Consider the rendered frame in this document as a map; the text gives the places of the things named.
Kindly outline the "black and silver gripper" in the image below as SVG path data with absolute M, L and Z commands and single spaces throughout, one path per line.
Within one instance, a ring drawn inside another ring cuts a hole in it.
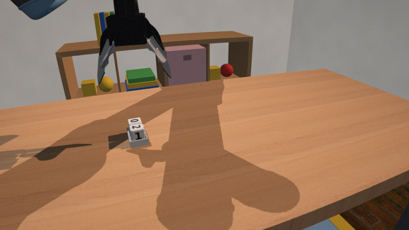
M 155 27 L 145 18 L 145 13 L 136 11 L 135 0 L 113 0 L 113 3 L 114 15 L 106 17 L 107 28 L 100 38 L 98 84 L 105 74 L 109 56 L 114 53 L 117 46 L 128 45 L 146 44 L 147 48 L 155 53 L 166 74 L 172 78 L 161 37 Z

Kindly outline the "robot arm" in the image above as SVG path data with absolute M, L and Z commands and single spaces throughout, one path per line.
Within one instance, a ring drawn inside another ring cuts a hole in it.
M 68 0 L 10 0 L 19 10 L 31 19 L 41 19 L 60 7 Z M 138 1 L 135 0 L 136 11 L 139 13 Z

